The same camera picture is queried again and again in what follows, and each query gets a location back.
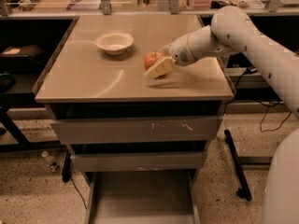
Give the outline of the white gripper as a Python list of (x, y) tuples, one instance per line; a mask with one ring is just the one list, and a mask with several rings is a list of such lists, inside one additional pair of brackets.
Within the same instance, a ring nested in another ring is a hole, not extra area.
[(145, 74), (155, 79), (173, 71), (175, 63), (178, 66), (187, 66), (196, 63), (198, 59), (194, 56), (190, 35), (183, 35), (175, 41), (163, 47), (163, 56), (153, 66), (146, 70)]

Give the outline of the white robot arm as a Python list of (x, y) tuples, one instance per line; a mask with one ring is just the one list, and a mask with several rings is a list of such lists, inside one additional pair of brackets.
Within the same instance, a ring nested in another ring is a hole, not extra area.
[[(162, 48), (164, 56), (146, 74), (155, 79), (205, 57), (242, 53), (290, 111), (299, 117), (299, 57), (264, 35), (238, 7), (223, 7), (211, 24), (183, 35)], [(299, 130), (278, 146), (271, 161), (262, 224), (299, 224)]]

